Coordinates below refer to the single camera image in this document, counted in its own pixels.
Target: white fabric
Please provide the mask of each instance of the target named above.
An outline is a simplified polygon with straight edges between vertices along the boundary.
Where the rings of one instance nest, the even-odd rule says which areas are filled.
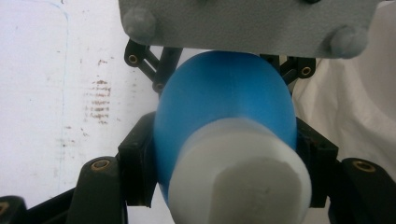
[[[383,166],[396,179],[396,3],[377,10],[369,45],[351,60],[321,60],[299,80],[298,117],[340,147],[339,159],[357,157]]]

